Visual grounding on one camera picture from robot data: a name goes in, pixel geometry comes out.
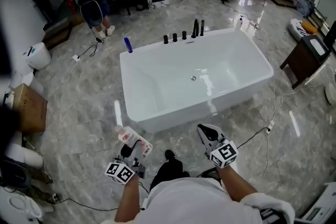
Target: black pants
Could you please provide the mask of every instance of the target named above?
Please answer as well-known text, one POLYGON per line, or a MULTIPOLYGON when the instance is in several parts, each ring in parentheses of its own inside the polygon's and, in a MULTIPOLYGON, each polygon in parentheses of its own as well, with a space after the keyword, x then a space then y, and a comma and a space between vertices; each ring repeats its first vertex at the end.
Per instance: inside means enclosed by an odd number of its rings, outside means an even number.
POLYGON ((152 190, 152 188, 154 188, 157 184, 161 182, 184 177, 182 173, 183 173, 182 162, 178 161, 175 158, 170 159, 169 162, 164 163, 160 167, 158 174, 153 179, 150 191, 152 190))

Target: white bottle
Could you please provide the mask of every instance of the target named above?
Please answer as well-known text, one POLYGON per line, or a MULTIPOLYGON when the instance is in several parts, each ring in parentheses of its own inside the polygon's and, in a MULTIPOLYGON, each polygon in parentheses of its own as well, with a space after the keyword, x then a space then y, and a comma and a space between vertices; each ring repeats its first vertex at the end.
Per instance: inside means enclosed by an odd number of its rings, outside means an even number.
POLYGON ((114 130, 118 133, 118 139, 126 144, 129 147, 133 147, 135 143, 140 140, 141 141, 141 155, 143 157, 147 157, 149 154, 151 154, 153 145, 149 143, 145 138, 140 136, 135 130, 132 128, 125 126, 122 127, 120 125, 117 125, 114 130))

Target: bathtub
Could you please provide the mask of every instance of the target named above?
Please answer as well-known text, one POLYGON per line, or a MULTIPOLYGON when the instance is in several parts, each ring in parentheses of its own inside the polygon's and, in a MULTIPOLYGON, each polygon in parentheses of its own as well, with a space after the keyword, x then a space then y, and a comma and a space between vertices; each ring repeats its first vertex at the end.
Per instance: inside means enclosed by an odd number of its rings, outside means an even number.
POLYGON ((247 101, 273 76, 255 43, 234 29, 126 51, 120 66, 127 114, 150 133, 247 101))

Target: gray tile floor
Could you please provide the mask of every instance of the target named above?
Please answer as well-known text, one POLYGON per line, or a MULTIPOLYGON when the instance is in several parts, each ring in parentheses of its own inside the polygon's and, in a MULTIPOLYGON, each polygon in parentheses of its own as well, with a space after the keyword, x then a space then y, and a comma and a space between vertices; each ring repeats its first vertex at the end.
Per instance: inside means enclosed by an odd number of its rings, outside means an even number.
MULTIPOLYGON (((255 30, 246 14, 242 14, 242 30, 263 53, 267 47, 274 69, 278 107, 281 96, 293 92, 288 77, 279 69, 296 45, 286 24, 300 15, 269 0, 231 0, 227 4, 247 13, 261 26, 260 32, 255 30)), ((47 130, 34 143, 44 157, 45 169, 54 179, 53 190, 63 198, 70 197, 96 208, 118 206, 122 187, 103 174, 122 146, 113 132, 115 100, 121 103, 124 124, 153 144, 153 152, 144 162, 146 187, 164 162, 163 153, 167 148, 176 153, 192 176, 212 167, 203 155, 204 148, 196 133, 197 123, 220 126, 236 145, 261 129, 274 110, 272 80, 245 103, 160 133, 146 133, 128 119, 119 66, 119 54, 126 50, 123 37, 129 37, 134 47, 140 47, 160 41, 168 33, 176 32, 180 36, 186 30, 191 34, 195 18, 205 20, 206 30, 216 30, 236 27, 240 14, 219 0, 171 0, 166 8, 132 11, 131 16, 122 10, 119 15, 113 15, 115 33, 106 38, 103 45, 98 45, 93 57, 89 57, 88 52, 79 63, 70 58, 95 42, 85 24, 75 27, 69 40, 53 50, 51 63, 37 73, 46 88, 48 111, 47 130), (72 69, 69 82, 61 85, 72 69)), ((324 85, 331 81, 335 69, 336 59, 331 55, 321 72, 298 89, 324 85)), ((285 97, 269 135, 268 168, 264 177, 267 142, 262 133, 241 148, 236 162, 240 174, 260 192, 292 203, 297 214, 302 214, 321 191, 323 183, 335 179, 335 173, 331 174, 335 166, 331 159, 336 146, 335 112, 326 102, 323 87, 303 89, 285 97), (289 111, 296 117, 300 137, 296 135, 289 111)), ((115 211, 97 212, 67 201, 57 205, 56 212, 46 216, 45 223, 101 223, 114 214, 115 211)))

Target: white sneaker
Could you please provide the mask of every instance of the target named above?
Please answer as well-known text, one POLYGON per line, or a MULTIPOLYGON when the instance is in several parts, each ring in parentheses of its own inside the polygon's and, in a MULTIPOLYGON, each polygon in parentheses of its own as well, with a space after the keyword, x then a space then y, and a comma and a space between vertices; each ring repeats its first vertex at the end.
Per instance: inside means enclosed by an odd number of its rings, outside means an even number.
POLYGON ((104 30, 98 32, 98 35, 99 35, 99 37, 100 37, 101 39, 106 38, 106 34, 105 34, 105 31, 104 31, 104 30))
POLYGON ((115 28, 116 27, 114 25, 111 25, 110 28, 106 29, 107 35, 111 36, 113 34, 115 28))

